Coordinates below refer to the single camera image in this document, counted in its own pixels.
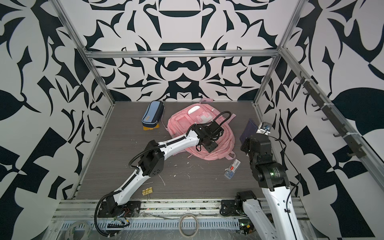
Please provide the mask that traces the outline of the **dark blue notebook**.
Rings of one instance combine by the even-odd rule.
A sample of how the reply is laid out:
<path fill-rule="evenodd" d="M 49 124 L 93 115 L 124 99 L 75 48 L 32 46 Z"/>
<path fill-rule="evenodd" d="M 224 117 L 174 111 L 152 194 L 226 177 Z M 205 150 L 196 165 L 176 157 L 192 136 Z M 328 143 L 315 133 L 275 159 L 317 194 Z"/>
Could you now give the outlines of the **dark blue notebook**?
<path fill-rule="evenodd" d="M 252 135 L 256 134 L 257 130 L 258 130 L 258 125 L 254 122 L 253 119 L 249 119 L 244 131 L 240 136 L 241 144 L 243 144 L 246 141 L 246 138 L 249 138 Z"/>

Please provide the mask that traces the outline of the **pink student backpack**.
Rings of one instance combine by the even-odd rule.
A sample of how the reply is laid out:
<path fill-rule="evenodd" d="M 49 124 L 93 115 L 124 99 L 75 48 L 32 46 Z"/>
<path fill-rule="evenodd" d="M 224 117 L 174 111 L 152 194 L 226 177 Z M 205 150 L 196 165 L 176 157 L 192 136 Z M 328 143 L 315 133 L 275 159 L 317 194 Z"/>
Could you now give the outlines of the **pink student backpack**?
<path fill-rule="evenodd" d="M 185 134 L 192 124 L 204 124 L 214 120 L 220 112 L 209 105 L 212 101 L 213 99 L 203 98 L 198 104 L 192 104 L 173 114 L 169 118 L 166 126 L 166 130 L 169 132 L 171 137 L 176 138 Z M 187 148 L 181 152 L 188 152 L 189 154 L 206 161 L 214 161 L 223 158 L 226 158 L 227 160 L 234 160 L 236 158 L 236 154 L 233 152 L 235 146 L 235 136 L 229 126 L 229 123 L 235 117 L 236 115 L 232 114 L 222 125 L 224 133 L 217 140 L 218 147 L 212 153 L 208 153 L 204 149 L 198 152 L 195 147 Z"/>

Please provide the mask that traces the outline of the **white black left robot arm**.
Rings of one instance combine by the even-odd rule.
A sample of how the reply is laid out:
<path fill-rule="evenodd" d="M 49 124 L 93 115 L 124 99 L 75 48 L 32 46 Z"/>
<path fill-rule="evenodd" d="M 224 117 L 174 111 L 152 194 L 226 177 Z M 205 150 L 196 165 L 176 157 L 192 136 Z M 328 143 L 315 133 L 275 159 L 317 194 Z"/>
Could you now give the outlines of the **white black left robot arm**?
<path fill-rule="evenodd" d="M 195 147 L 199 151 L 205 149 L 211 153 L 218 147 L 218 140 L 224 135 L 224 132 L 222 126 L 216 122 L 193 124 L 185 134 L 171 140 L 159 143 L 150 141 L 145 150 L 129 162 L 129 167 L 134 169 L 132 175 L 114 192 L 103 197 L 106 202 L 103 209 L 110 216 L 118 215 L 146 180 L 163 171 L 164 162 L 168 157 L 191 147 Z"/>

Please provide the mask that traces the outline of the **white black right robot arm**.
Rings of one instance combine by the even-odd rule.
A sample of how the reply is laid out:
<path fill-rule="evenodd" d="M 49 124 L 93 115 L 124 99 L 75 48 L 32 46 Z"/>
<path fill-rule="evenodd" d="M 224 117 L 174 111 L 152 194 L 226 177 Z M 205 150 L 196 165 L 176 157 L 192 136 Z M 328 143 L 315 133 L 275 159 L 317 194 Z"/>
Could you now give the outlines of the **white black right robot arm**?
<path fill-rule="evenodd" d="M 290 181 L 282 164 L 273 160 L 270 137 L 260 133 L 246 138 L 241 150 L 248 154 L 254 179 L 269 205 L 273 223 L 252 191 L 238 192 L 238 211 L 252 222 L 263 240 L 303 240 L 293 201 Z"/>

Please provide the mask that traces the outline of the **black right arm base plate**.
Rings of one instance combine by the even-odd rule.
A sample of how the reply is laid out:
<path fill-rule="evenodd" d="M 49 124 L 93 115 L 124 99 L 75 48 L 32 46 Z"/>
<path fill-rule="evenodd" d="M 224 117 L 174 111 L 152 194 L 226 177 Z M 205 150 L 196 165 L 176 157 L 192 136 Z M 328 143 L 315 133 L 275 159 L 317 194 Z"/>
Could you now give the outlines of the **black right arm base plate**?
<path fill-rule="evenodd" d="M 235 200 L 221 200 L 220 215 L 222 216 L 239 216 L 237 204 Z"/>

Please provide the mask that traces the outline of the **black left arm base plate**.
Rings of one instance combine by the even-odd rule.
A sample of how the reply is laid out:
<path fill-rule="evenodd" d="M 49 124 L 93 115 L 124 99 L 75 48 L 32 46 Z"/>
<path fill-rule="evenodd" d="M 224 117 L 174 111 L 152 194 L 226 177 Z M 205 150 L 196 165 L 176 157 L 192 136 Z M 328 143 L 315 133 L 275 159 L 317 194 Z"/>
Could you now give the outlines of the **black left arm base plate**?
<path fill-rule="evenodd" d="M 102 202 L 99 207 L 97 217 L 98 218 L 130 218 L 136 213 L 140 212 L 141 201 L 129 201 L 125 205 L 116 205 L 110 201 Z"/>

